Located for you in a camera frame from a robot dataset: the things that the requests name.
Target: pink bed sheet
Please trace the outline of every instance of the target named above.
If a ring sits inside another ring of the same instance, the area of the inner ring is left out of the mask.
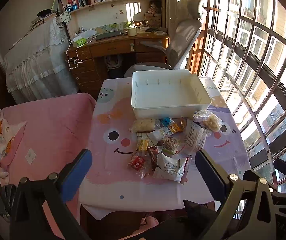
[[[86,93],[27,102],[4,108],[4,118],[10,124],[26,121],[24,136],[9,165],[10,184],[18,184],[22,177],[45,179],[74,160],[86,147],[95,100]],[[31,165],[26,160],[29,149],[35,154]],[[78,192],[67,203],[71,213],[79,219]],[[53,218],[47,215],[53,232],[62,237]]]

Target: wooden desk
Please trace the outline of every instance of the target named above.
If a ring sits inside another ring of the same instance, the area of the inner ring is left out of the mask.
[[[125,54],[123,57],[123,70],[139,62],[166,63],[165,54],[155,48],[141,45],[141,41],[161,41],[163,47],[167,47],[168,35],[155,35],[153,33],[138,33],[136,36],[116,36],[84,45],[77,50],[78,59],[84,61],[77,68],[70,69],[81,92],[89,93],[97,99],[103,81],[108,79],[108,73],[104,63],[104,56]],[[76,48],[72,47],[67,52],[70,58],[76,57]]]

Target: cartoon eye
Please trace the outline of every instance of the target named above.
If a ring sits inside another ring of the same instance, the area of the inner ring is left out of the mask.
[[[223,125],[220,128],[220,132],[224,135],[230,134],[231,128],[226,122],[223,122]]]
[[[104,141],[106,141],[109,144],[117,142],[119,138],[120,138],[119,132],[117,129],[114,128],[107,130],[103,135]]]

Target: white plastic tray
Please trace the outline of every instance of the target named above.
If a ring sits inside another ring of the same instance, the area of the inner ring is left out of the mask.
[[[187,69],[133,73],[131,105],[137,119],[191,117],[210,104],[200,79]]]

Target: white cable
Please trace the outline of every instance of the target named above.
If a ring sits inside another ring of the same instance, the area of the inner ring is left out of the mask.
[[[93,41],[93,39],[94,39],[94,38],[92,38],[90,41],[88,41],[88,42],[82,44],[81,46],[78,46],[78,47],[77,47],[77,49],[76,49],[76,51],[75,51],[75,52],[76,52],[76,57],[69,57],[68,54],[67,54],[67,52],[68,52],[68,50],[70,49],[70,46],[71,46],[71,43],[73,42],[73,40],[70,42],[70,45],[68,46],[68,49],[67,49],[67,51],[65,52],[66,55],[67,55],[68,67],[69,67],[70,69],[77,68],[77,67],[79,66],[79,63],[84,63],[83,60],[81,60],[81,59],[78,58],[77,50],[78,50],[80,47],[84,46],[85,44],[88,44],[89,42]],[[73,62],[74,65],[76,64],[76,67],[71,67],[70,62]]]

